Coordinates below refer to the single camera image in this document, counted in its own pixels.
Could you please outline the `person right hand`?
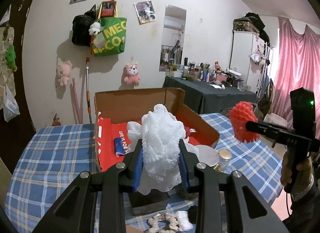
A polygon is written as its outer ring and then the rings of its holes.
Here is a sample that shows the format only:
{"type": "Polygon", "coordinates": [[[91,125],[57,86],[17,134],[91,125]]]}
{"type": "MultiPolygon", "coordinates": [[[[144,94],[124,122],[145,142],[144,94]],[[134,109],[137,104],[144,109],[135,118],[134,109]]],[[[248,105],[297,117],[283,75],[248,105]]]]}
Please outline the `person right hand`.
{"type": "MultiPolygon", "coordinates": [[[[291,191],[294,193],[301,193],[306,190],[312,179],[312,163],[311,159],[306,159],[303,163],[299,163],[296,166],[298,176],[291,191]]],[[[289,165],[289,152],[286,152],[283,156],[282,168],[281,168],[281,184],[285,187],[287,184],[292,184],[292,170],[289,165]]]]}

